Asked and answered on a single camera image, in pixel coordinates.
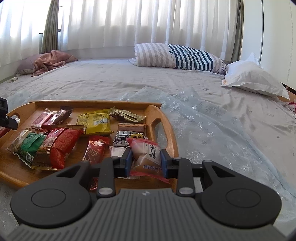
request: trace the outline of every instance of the white bed sheet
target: white bed sheet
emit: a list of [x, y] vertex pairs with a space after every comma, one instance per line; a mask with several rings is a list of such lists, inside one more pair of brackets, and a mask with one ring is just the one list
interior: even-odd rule
[[193, 87], [199, 96], [238, 117], [257, 147], [296, 187], [296, 123], [293, 113], [274, 98], [235, 87], [221, 87], [224, 76], [211, 72], [137, 67], [127, 59], [80, 60], [38, 77], [20, 76], [0, 84], [9, 109], [29, 100], [114, 99], [145, 86], [176, 94]]

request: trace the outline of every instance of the green-gray drape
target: green-gray drape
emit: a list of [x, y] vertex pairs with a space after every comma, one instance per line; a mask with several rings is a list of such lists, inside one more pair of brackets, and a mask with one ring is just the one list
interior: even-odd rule
[[58, 50], [57, 21], [59, 15], [59, 0], [52, 0], [49, 6], [45, 29], [42, 38], [41, 53]]
[[244, 14], [243, 0], [238, 0], [237, 29], [235, 32], [235, 42], [234, 42], [231, 62], [238, 61], [240, 57], [240, 51], [242, 48], [243, 14]]

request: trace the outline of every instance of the white sheer curtain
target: white sheer curtain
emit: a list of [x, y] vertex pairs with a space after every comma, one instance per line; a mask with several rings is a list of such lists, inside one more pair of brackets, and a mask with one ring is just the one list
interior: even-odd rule
[[39, 53], [50, 0], [4, 0], [0, 3], [0, 66]]
[[230, 60], [237, 0], [60, 0], [61, 50], [159, 42]]

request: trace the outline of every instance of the striped pillow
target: striped pillow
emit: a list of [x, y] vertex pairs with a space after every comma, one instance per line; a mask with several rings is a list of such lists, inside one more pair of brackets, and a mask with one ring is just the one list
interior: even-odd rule
[[135, 45], [135, 60], [142, 67], [164, 67], [175, 69], [211, 71], [222, 74], [226, 64], [205, 51], [174, 44], [145, 43]]

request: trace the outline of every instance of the pink cloth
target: pink cloth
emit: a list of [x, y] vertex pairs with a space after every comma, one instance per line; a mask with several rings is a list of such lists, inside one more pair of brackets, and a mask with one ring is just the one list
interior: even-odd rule
[[41, 75], [52, 69], [64, 66], [66, 63], [77, 61], [73, 55], [65, 52], [52, 50], [50, 53], [45, 53], [34, 61], [33, 76]]

